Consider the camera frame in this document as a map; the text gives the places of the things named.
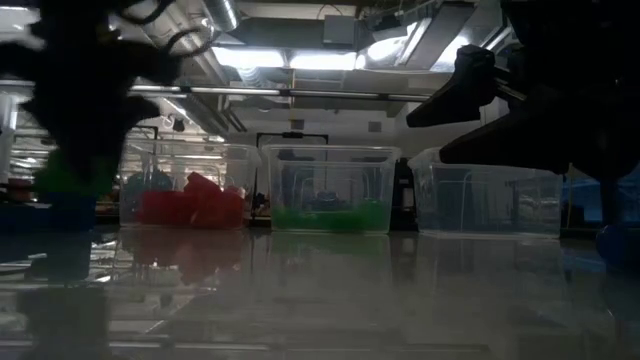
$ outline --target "green object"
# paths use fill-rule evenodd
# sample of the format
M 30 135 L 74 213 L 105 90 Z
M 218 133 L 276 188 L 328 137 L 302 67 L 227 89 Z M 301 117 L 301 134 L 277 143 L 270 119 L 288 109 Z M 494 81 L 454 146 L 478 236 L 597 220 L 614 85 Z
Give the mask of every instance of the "green object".
M 49 154 L 44 168 L 35 173 L 34 185 L 42 193 L 75 193 L 86 196 L 102 196 L 113 190 L 113 178 L 117 162 L 96 159 L 89 181 L 83 180 L 71 168 L 59 149 Z
M 299 211 L 283 207 L 271 210 L 271 221 L 278 230 L 386 233 L 389 218 L 389 205 L 378 201 L 367 201 L 351 210 Z

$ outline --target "ceiling duct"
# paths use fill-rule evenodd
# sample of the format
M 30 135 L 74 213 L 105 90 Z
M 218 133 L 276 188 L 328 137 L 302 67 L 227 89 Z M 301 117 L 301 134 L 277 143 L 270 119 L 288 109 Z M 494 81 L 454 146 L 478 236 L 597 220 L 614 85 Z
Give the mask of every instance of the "ceiling duct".
M 222 32 L 232 31 L 240 24 L 240 16 L 233 0 L 204 0 L 213 27 Z
M 257 88 L 270 88 L 275 87 L 271 81 L 265 79 L 262 72 L 257 67 L 252 68 L 238 68 L 238 75 L 242 79 L 242 82 L 249 87 Z

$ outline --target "green liquid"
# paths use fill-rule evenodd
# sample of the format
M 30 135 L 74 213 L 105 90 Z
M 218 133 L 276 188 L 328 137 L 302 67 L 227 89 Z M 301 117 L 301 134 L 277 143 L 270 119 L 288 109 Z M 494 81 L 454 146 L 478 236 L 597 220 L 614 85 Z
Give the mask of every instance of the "green liquid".
M 389 231 L 389 217 L 389 205 L 373 201 L 341 211 L 300 211 L 284 207 L 271 210 L 271 221 L 279 230 L 386 233 Z

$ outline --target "glossy floor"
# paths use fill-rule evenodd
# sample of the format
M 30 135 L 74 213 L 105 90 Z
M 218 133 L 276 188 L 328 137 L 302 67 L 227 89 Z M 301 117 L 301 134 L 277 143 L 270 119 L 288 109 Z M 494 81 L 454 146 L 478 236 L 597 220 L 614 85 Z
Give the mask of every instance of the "glossy floor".
M 552 240 L 167 229 L 37 238 L 19 243 L 57 244 L 46 258 L 2 265 L 3 359 L 637 353 L 636 283 Z

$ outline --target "blue object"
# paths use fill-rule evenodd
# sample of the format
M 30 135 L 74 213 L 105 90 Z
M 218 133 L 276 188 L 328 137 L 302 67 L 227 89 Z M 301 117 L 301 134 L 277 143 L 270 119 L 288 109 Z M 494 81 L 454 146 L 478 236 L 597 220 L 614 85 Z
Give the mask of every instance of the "blue object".
M 48 208 L 0 204 L 0 233 L 88 231 L 95 225 L 96 198 L 74 193 L 45 193 L 40 202 Z
M 640 272 L 640 236 L 624 225 L 608 225 L 596 236 L 596 249 L 607 265 L 623 272 Z
M 87 231 L 96 223 L 96 197 L 75 193 L 40 194 L 42 202 L 51 204 L 50 226 L 53 231 Z

